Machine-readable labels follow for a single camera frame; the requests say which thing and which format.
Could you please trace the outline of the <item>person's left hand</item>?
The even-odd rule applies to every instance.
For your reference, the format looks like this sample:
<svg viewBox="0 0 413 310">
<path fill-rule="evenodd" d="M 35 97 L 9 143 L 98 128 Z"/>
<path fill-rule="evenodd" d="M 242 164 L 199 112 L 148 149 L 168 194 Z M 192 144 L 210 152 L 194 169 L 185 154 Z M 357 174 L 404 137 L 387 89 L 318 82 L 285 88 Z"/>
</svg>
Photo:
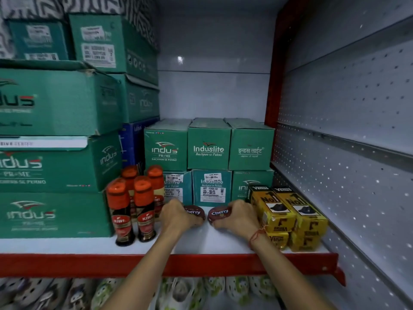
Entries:
<svg viewBox="0 0 413 310">
<path fill-rule="evenodd" d="M 188 218 L 198 218 L 185 211 L 183 203 L 174 198 L 162 208 L 161 238 L 178 240 L 188 230 Z"/>
</svg>

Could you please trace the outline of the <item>person's right hand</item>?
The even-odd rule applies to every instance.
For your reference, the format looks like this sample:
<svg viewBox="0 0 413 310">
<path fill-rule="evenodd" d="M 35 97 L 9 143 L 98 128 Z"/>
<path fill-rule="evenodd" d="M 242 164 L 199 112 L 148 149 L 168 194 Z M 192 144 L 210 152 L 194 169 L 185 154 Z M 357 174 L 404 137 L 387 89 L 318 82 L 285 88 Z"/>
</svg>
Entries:
<svg viewBox="0 0 413 310">
<path fill-rule="evenodd" d="M 231 215 L 226 218 L 230 219 L 229 231 L 249 241 L 253 233 L 262 227 L 253 206 L 241 199 L 230 202 L 228 206 L 232 208 Z"/>
</svg>

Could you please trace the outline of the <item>round dark red polish tin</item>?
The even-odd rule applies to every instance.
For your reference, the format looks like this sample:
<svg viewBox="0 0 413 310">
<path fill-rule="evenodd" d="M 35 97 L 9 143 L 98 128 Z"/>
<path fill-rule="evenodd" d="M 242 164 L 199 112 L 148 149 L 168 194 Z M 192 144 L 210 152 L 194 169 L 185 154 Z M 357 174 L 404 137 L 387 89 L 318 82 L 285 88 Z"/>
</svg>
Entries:
<svg viewBox="0 0 413 310">
<path fill-rule="evenodd" d="M 217 220 L 227 218 L 231 215 L 232 208 L 230 206 L 218 206 L 214 208 L 210 208 L 208 212 L 208 222 L 209 224 L 213 225 L 213 223 Z"/>
<path fill-rule="evenodd" d="M 204 224 L 206 215 L 203 208 L 196 205 L 184 205 L 183 208 L 187 213 L 202 219 L 202 223 L 198 224 L 197 226 L 202 226 Z"/>
</svg>

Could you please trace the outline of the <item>person's right forearm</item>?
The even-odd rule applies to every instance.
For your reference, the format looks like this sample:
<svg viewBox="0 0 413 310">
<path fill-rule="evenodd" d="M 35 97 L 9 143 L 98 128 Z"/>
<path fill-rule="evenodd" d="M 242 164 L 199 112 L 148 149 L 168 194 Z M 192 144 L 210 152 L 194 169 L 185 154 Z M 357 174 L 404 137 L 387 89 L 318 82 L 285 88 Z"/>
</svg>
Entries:
<svg viewBox="0 0 413 310">
<path fill-rule="evenodd" d="M 287 310 L 337 310 L 265 235 L 253 243 Z"/>
</svg>

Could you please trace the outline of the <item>person's left forearm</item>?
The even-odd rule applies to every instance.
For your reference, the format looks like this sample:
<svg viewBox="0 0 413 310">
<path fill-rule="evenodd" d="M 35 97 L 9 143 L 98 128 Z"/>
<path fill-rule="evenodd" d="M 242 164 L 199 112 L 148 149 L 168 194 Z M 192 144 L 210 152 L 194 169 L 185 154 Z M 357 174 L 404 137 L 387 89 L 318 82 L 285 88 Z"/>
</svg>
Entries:
<svg viewBox="0 0 413 310">
<path fill-rule="evenodd" d="M 148 310 L 169 256 L 181 233 L 161 232 L 151 249 L 111 294 L 100 310 Z"/>
</svg>

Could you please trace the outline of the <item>red thread wrist band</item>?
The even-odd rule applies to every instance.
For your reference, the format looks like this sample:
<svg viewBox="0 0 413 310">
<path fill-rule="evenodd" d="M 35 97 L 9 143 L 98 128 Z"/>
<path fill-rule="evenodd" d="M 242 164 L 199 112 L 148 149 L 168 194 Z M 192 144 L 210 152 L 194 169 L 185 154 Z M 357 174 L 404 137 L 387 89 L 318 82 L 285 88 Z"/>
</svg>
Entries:
<svg viewBox="0 0 413 310">
<path fill-rule="evenodd" d="M 254 233 L 253 233 L 253 235 L 250 237 L 250 239 L 249 239 L 249 241 L 248 241 L 248 246 L 249 246 L 249 248 L 251 249 L 251 250 L 254 250 L 254 248 L 253 248 L 253 242 L 255 241 L 255 240 L 257 240 L 259 237 L 260 237 L 260 235 L 266 235 L 267 234 L 267 232 L 266 232 L 266 228 L 267 228 L 267 225 L 263 225 L 260 229 L 257 229 Z"/>
</svg>

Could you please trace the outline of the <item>white shelf with red edge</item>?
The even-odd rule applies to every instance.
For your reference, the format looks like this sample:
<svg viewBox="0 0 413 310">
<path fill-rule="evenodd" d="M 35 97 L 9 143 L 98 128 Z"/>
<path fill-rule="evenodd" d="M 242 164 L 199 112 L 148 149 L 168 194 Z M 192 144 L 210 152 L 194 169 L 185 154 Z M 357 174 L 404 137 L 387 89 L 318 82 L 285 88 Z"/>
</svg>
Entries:
<svg viewBox="0 0 413 310">
<path fill-rule="evenodd" d="M 119 247 L 111 238 L 0 239 L 0 277 L 125 277 L 155 243 Z M 244 240 L 209 223 L 178 241 L 163 276 L 265 274 Z"/>
</svg>

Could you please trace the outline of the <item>orange-capped shoe polish bottle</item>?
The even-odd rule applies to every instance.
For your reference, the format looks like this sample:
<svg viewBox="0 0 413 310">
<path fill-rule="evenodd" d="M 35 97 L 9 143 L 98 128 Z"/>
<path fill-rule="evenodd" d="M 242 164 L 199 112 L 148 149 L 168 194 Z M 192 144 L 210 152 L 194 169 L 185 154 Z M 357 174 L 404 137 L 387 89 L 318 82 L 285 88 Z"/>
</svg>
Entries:
<svg viewBox="0 0 413 310">
<path fill-rule="evenodd" d="M 154 229 L 154 190 L 147 176 L 137 176 L 133 182 L 138 240 L 149 242 L 156 236 Z"/>
<path fill-rule="evenodd" d="M 154 219 L 155 222 L 159 222 L 159 216 L 165 203 L 163 168 L 160 165 L 152 165 L 147 169 L 147 176 L 154 192 Z"/>
<path fill-rule="evenodd" d="M 131 197 L 127 181 L 121 177 L 114 179 L 107 185 L 105 193 L 116 234 L 116 245 L 120 247 L 132 245 L 136 237 L 131 220 Z"/>
</svg>

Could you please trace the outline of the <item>yellow shoe polish box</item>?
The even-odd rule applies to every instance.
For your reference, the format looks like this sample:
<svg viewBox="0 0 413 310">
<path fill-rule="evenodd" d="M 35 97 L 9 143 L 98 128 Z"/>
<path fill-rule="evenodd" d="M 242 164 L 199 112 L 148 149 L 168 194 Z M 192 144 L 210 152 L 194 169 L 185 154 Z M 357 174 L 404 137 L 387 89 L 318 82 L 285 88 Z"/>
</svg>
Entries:
<svg viewBox="0 0 413 310">
<path fill-rule="evenodd" d="M 272 244 L 279 250 L 285 250 L 288 247 L 290 234 L 288 232 L 267 232 L 266 235 Z"/>
<path fill-rule="evenodd" d="M 322 237 L 326 234 L 328 219 L 302 193 L 287 186 L 272 187 L 272 190 L 296 214 L 297 219 L 293 231 L 297 236 Z"/>
<path fill-rule="evenodd" d="M 293 230 L 296 214 L 270 187 L 249 183 L 247 200 L 255 209 L 259 223 L 268 234 L 290 233 Z"/>
<path fill-rule="evenodd" d="M 300 236 L 295 232 L 290 232 L 288 247 L 292 252 L 314 252 L 320 243 L 320 236 Z"/>
</svg>

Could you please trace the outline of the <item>row of printed sandals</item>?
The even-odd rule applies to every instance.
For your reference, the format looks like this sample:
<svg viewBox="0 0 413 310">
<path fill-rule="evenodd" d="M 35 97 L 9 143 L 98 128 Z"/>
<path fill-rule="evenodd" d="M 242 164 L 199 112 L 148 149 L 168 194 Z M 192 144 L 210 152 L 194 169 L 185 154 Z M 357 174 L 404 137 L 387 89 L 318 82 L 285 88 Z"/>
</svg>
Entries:
<svg viewBox="0 0 413 310">
<path fill-rule="evenodd" d="M 0 278 L 0 310 L 102 310 L 123 278 Z M 164 277 L 147 310 L 286 310 L 269 276 Z"/>
</svg>

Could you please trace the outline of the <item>blue shoe box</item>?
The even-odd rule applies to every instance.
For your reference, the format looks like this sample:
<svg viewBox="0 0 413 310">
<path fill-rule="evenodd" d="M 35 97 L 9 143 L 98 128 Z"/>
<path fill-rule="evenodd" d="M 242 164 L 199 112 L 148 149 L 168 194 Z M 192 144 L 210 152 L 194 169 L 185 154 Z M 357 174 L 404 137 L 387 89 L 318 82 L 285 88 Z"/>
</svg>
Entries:
<svg viewBox="0 0 413 310">
<path fill-rule="evenodd" d="M 137 166 L 140 175 L 145 170 L 144 128 L 155 124 L 159 116 L 149 119 L 125 123 L 119 131 L 121 143 L 121 157 L 123 168 L 131 165 Z"/>
</svg>

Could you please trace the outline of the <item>grey perforated metal panel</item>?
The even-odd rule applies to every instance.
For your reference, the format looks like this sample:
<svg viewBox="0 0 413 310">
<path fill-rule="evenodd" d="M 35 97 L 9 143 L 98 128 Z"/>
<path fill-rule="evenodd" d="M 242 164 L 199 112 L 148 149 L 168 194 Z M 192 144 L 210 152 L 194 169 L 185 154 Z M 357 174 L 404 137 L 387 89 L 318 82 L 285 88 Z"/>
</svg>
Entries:
<svg viewBox="0 0 413 310">
<path fill-rule="evenodd" d="M 276 183 L 330 221 L 340 310 L 413 310 L 413 0 L 312 0 L 291 41 Z"/>
</svg>

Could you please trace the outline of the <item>pile of large green shoeboxes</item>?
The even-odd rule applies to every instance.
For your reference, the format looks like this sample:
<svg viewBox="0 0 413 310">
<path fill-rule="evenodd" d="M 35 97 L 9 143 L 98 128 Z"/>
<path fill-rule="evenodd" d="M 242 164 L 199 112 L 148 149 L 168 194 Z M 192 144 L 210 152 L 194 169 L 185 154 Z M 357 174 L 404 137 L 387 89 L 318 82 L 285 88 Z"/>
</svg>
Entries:
<svg viewBox="0 0 413 310">
<path fill-rule="evenodd" d="M 119 131 L 159 116 L 157 52 L 137 29 L 122 15 L 69 21 L 75 60 L 0 60 L 0 239 L 116 235 L 105 189 L 139 174 Z"/>
</svg>

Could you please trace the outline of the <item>black white patterned boxes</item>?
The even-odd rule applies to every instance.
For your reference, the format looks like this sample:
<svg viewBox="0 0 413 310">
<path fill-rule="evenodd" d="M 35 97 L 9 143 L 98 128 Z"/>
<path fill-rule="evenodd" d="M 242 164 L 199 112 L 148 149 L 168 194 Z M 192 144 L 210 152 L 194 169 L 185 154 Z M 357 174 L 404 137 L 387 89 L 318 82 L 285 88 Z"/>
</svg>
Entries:
<svg viewBox="0 0 413 310">
<path fill-rule="evenodd" d="M 122 15 L 158 50 L 155 0 L 0 0 L 0 58 L 16 55 L 6 20 L 63 20 L 66 14 Z"/>
</svg>

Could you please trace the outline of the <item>red metal upright post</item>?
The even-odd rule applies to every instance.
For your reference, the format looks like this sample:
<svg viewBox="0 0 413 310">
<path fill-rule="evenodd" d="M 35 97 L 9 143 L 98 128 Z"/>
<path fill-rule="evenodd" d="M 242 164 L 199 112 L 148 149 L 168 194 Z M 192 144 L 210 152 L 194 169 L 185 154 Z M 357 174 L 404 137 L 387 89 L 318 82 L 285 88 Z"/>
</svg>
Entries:
<svg viewBox="0 0 413 310">
<path fill-rule="evenodd" d="M 273 39 L 265 125 L 278 126 L 287 53 L 312 0 L 288 0 L 278 12 Z"/>
</svg>

